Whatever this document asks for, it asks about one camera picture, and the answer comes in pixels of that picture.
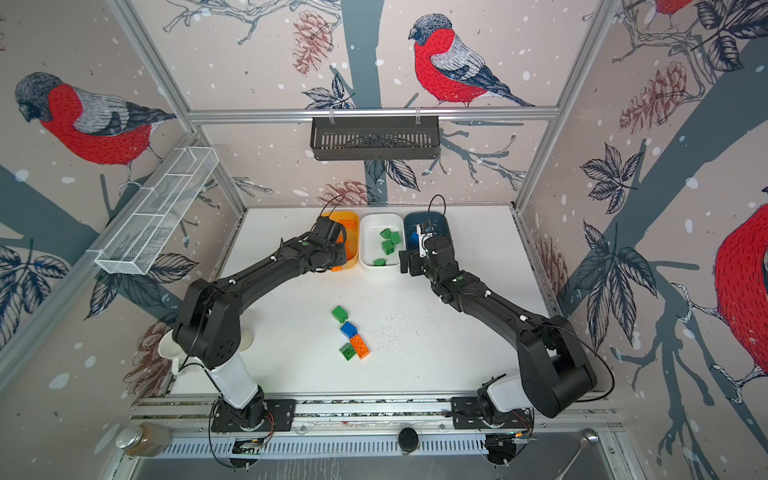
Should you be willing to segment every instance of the orange lego brick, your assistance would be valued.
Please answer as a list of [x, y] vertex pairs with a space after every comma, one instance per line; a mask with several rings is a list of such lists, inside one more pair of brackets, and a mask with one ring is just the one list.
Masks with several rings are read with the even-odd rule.
[[360, 357], [360, 359], [366, 358], [370, 353], [366, 343], [360, 338], [360, 335], [355, 335], [349, 339], [349, 343], [352, 343], [352, 347], [355, 349], [357, 356]]

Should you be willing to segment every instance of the white snow dot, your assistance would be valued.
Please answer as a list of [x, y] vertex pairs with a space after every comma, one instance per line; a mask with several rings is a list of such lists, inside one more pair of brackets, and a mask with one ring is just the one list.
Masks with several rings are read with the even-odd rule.
[[67, 382], [69, 382], [69, 374], [62, 373], [61, 375], [56, 375], [53, 380], [50, 381], [48, 388], [53, 390], [63, 389], [64, 386], [67, 385]]

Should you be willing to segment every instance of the ventilation grille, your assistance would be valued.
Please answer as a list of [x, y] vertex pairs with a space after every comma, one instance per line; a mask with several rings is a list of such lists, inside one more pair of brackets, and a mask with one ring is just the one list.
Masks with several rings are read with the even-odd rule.
[[[487, 455], [485, 435], [432, 434], [419, 436], [419, 448], [410, 455]], [[214, 451], [228, 458], [329, 458], [402, 455], [397, 435], [274, 437], [265, 449], [250, 439], [213, 439]], [[210, 457], [208, 438], [174, 438], [156, 458]]]

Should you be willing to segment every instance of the black wire basket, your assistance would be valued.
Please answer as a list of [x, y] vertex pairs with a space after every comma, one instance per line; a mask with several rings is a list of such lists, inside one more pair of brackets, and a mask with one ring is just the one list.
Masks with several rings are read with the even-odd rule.
[[312, 119], [310, 147], [318, 161], [434, 160], [440, 154], [436, 116]]

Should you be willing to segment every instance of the glass jar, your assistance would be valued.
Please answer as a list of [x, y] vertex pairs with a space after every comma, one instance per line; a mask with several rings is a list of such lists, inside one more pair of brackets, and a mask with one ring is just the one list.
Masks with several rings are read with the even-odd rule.
[[170, 445], [170, 429], [149, 422], [129, 425], [120, 432], [114, 442], [126, 455], [154, 457]]

